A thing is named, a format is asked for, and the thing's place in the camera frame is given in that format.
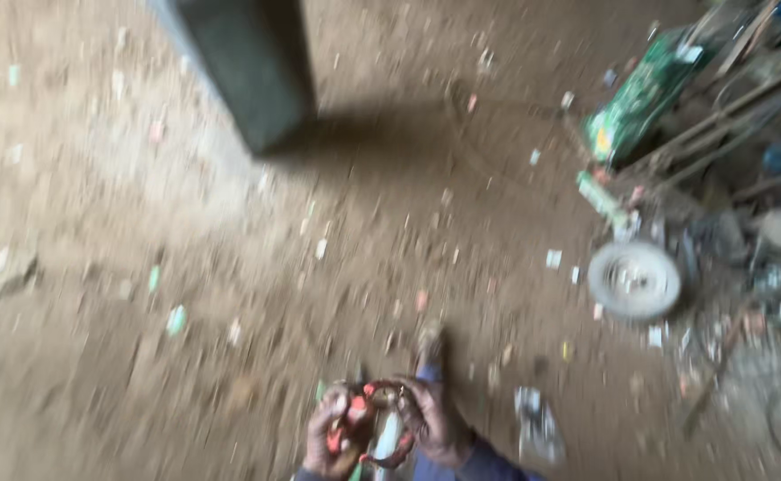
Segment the tire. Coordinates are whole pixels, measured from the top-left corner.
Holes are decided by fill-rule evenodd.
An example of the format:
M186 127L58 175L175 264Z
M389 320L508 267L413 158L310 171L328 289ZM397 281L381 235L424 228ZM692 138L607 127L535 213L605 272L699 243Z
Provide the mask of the tire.
M646 242L608 244L589 263L589 291L620 320L642 323L670 312L682 281L673 258Z

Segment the dirty hand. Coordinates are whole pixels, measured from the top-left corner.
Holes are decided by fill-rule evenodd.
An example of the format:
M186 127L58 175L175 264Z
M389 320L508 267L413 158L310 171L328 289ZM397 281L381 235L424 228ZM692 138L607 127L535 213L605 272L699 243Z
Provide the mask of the dirty hand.
M344 448L342 454L333 456L326 443L329 428L346 415L349 401L346 386L338 384L328 388L307 425L307 455L302 466L328 481L348 479L360 457L355 447Z
M411 377L393 380L408 391L400 397L398 406L403 422L414 433L419 450L449 469L455 470L465 464L473 450L473 430L446 399L443 385Z

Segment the sleeve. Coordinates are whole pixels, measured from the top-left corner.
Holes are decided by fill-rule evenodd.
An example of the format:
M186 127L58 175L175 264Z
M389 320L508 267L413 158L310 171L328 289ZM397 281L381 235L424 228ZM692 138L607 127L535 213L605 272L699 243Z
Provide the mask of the sleeve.
M545 481L538 474L524 473L479 437L473 445L470 458L456 474L464 481Z
M327 481L324 477L318 474L311 473L303 467L295 474L295 481Z

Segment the foot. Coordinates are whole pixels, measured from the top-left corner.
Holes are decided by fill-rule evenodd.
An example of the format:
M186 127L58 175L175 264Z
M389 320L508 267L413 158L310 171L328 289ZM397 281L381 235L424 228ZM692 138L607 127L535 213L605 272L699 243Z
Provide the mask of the foot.
M437 366L441 372L447 354L447 335L438 321L429 322L417 338L417 371L423 366Z

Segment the dirt floor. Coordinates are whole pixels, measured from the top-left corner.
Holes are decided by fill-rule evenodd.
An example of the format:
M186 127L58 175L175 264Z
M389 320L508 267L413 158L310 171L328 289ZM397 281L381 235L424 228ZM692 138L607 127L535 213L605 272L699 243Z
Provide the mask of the dirt floor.
M143 2L0 2L0 251L39 259L0 300L0 480L289 479L317 382L408 370L430 318L451 330L460 406L503 453L513 389L548 393L568 461L527 467L552 479L781 478L725 412L684 442L677 347L594 321L571 280L601 222L552 108L567 90L595 106L653 20L699 15L690 0L308 2L321 110L341 120L262 164ZM452 80L478 94L465 128L442 106Z

